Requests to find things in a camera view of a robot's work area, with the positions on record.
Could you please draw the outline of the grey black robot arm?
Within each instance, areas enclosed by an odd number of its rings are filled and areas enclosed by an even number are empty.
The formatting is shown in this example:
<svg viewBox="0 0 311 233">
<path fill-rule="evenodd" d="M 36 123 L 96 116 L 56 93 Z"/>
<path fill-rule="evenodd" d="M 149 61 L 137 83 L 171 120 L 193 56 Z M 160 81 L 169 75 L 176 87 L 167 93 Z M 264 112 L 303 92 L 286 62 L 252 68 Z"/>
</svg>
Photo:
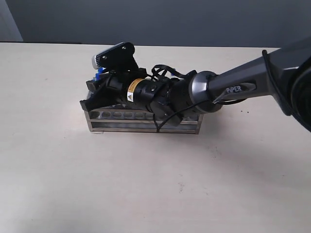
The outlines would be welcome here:
<svg viewBox="0 0 311 233">
<path fill-rule="evenodd" d="M 272 96 L 283 113 L 311 128 L 311 40 L 294 42 L 225 73 L 192 70 L 182 74 L 167 65 L 151 72 L 134 59 L 135 47 L 122 42 L 95 55 L 97 74 L 86 85 L 90 96 L 81 100 L 90 112 L 124 104 L 162 118 L 156 124 L 177 126 L 189 116 L 219 111 L 249 98 Z"/>
</svg>

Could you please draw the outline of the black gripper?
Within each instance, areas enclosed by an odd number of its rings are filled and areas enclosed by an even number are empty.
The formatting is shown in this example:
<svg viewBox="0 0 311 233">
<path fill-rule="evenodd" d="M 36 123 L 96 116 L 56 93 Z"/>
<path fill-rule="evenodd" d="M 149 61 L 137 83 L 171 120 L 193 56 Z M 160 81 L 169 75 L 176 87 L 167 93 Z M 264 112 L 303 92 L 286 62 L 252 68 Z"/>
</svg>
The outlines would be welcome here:
<svg viewBox="0 0 311 233">
<path fill-rule="evenodd" d="M 116 104 L 125 104 L 128 107 L 140 109 L 138 104 L 127 100 L 128 87 L 135 79 L 141 79 L 141 75 L 126 72 L 101 74 L 98 81 L 95 79 L 86 81 L 86 86 L 92 94 L 88 99 L 80 101 L 82 109 L 90 112 Z"/>
</svg>

